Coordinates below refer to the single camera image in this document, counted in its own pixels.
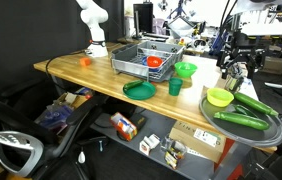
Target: lime green bowl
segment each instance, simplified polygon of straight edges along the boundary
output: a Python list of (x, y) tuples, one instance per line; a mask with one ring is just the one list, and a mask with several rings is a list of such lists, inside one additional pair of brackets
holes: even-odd
[(174, 64), (174, 69), (178, 76), (183, 78), (191, 77), (192, 74), (198, 69), (198, 67), (188, 62), (177, 62)]
[(218, 107), (225, 107), (231, 103), (234, 96), (231, 92), (221, 88), (210, 88), (207, 91), (209, 103)]

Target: dish rack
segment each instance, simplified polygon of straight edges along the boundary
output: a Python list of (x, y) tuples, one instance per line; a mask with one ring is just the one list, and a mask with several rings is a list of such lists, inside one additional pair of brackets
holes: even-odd
[[(183, 50), (183, 46), (152, 41), (126, 45), (112, 52), (112, 68), (147, 81), (162, 82), (173, 75), (173, 65), (181, 61)], [(157, 56), (163, 63), (158, 68), (149, 68), (142, 62), (145, 56)]]

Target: green cup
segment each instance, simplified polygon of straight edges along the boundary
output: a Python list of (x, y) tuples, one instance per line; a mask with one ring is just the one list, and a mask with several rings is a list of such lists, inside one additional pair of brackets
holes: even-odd
[(180, 78), (170, 78), (169, 80), (169, 94), (171, 96), (177, 96), (180, 93), (183, 80)]

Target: green cucumber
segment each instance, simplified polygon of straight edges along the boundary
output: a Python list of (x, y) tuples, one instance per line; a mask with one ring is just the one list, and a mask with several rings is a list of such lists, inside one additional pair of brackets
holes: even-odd
[(143, 83), (142, 80), (135, 80), (135, 81), (128, 82), (123, 86), (123, 90), (127, 91), (131, 88), (140, 86), (142, 83)]
[(257, 115), (255, 115), (253, 112), (251, 112), (248, 108), (244, 106), (237, 104), (237, 105), (233, 105), (233, 107), (237, 113), (244, 114), (244, 115), (254, 117), (254, 118), (258, 118)]
[(264, 114), (268, 114), (268, 115), (273, 115), (273, 116), (277, 116), (279, 113), (277, 111), (275, 111), (274, 109), (272, 109), (270, 106), (260, 102), (260, 101), (257, 101), (253, 98), (251, 98), (250, 96), (247, 96), (243, 93), (240, 93), (240, 92), (236, 92), (233, 94), (234, 95), (234, 98), (244, 104), (246, 104), (247, 106), (259, 111), (259, 112), (262, 112)]
[(214, 114), (215, 118), (241, 124), (258, 130), (267, 130), (270, 125), (258, 118), (250, 117), (243, 114), (232, 113), (232, 112), (217, 112)]

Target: round tray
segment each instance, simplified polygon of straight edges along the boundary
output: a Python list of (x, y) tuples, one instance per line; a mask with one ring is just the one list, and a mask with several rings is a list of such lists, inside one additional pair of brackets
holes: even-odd
[(149, 99), (155, 94), (155, 87), (149, 82), (143, 82), (140, 86), (124, 90), (123, 93), (130, 99), (145, 100)]
[[(234, 112), (233, 105), (240, 104), (250, 111), (255, 113), (258, 118), (269, 123), (270, 128), (267, 130), (257, 130), (244, 125), (231, 123), (214, 118), (214, 114), (219, 111)], [(200, 110), (204, 117), (220, 132), (224, 133), (229, 138), (248, 144), (250, 146), (257, 147), (270, 147), (276, 146), (282, 143), (282, 122), (276, 116), (268, 116), (254, 109), (251, 109), (243, 103), (233, 100), (227, 107), (216, 107), (210, 104), (207, 97), (204, 96), (200, 101)]]

